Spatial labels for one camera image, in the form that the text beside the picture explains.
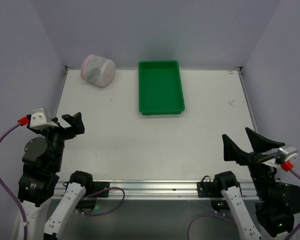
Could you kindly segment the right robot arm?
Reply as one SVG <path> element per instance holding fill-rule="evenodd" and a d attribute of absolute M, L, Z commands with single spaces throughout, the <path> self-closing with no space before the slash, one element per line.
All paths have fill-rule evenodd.
<path fill-rule="evenodd" d="M 244 204 L 240 184 L 233 172 L 216 174 L 213 184 L 225 198 L 241 240 L 289 240 L 300 228 L 294 226 L 295 215 L 300 213 L 300 187 L 280 182 L 275 175 L 277 169 L 293 171 L 292 161 L 298 158 L 298 150 L 268 139 L 248 127 L 245 132 L 252 152 L 243 151 L 223 134 L 223 159 L 248 168 L 259 199 L 255 204 L 255 215 L 260 230 L 257 230 Z"/>

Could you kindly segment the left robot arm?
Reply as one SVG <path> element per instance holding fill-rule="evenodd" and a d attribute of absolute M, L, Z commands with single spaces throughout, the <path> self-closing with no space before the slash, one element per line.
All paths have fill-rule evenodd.
<path fill-rule="evenodd" d="M 91 193 L 93 176 L 84 171 L 75 171 L 66 184 L 65 193 L 53 214 L 48 217 L 55 187 L 59 181 L 65 142 L 84 134 L 82 114 L 64 114 L 62 119 L 68 127 L 62 127 L 58 119 L 50 118 L 40 108 L 18 120 L 39 136 L 24 147 L 23 174 L 18 182 L 18 200 L 22 207 L 22 223 L 28 240 L 58 240 L 65 225 L 82 197 Z"/>

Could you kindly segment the green plastic tray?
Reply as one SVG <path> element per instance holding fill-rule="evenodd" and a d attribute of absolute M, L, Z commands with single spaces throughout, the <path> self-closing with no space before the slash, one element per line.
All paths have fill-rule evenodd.
<path fill-rule="evenodd" d="M 178 61 L 140 61 L 138 98 L 143 116 L 181 114 L 185 101 Z"/>

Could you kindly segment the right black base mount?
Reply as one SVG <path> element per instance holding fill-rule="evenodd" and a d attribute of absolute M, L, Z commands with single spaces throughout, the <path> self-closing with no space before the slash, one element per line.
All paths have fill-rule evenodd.
<path fill-rule="evenodd" d="M 227 202 L 222 199 L 223 196 L 217 190 L 214 182 L 208 175 L 205 175 L 201 181 L 196 183 L 197 194 L 199 198 L 209 198 L 211 208 L 217 212 L 228 211 L 230 209 Z"/>

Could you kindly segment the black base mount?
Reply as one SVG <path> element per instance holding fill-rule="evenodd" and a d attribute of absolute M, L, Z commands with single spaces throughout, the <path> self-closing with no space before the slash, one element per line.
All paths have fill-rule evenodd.
<path fill-rule="evenodd" d="M 227 202 L 222 199 L 223 196 L 217 190 L 214 182 L 208 175 L 205 175 L 201 181 L 196 183 L 197 194 L 199 198 L 209 198 L 211 208 L 217 212 L 228 211 L 230 209 Z"/>
<path fill-rule="evenodd" d="M 100 192 L 102 190 L 105 190 L 110 187 L 110 183 L 108 181 L 94 181 L 93 186 L 91 189 L 88 190 L 88 192 L 84 196 L 88 196 L 97 192 Z M 84 198 L 83 200 L 80 200 L 78 204 L 76 205 L 75 209 L 78 211 L 92 211 L 95 209 L 98 203 L 99 198 L 107 198 L 109 196 L 109 192 L 105 191 L 100 194 Z"/>

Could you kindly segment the aluminium front rail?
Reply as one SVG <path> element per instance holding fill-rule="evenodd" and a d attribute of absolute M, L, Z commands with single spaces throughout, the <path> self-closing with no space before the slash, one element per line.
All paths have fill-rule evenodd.
<path fill-rule="evenodd" d="M 60 180 L 54 190 L 53 200 L 60 200 L 65 192 L 65 181 Z M 197 182 L 199 180 L 94 180 L 109 182 L 110 187 L 125 191 L 125 200 L 203 200 L 199 198 Z M 240 186 L 244 200 L 259 200 L 253 182 L 241 180 Z M 122 199 L 120 190 L 111 190 L 106 200 Z"/>

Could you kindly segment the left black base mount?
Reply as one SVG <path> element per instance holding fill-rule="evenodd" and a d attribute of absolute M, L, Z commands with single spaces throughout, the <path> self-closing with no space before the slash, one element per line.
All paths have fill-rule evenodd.
<path fill-rule="evenodd" d="M 84 196 L 88 196 L 97 192 L 100 192 L 102 190 L 105 190 L 110 187 L 110 183 L 108 181 L 94 181 L 93 186 L 91 189 L 88 190 L 88 192 Z M 84 198 L 83 200 L 80 200 L 78 204 L 76 205 L 75 209 L 78 211 L 92 211 L 95 209 L 98 203 L 99 198 L 107 198 L 109 196 L 109 192 L 105 191 L 100 194 Z"/>

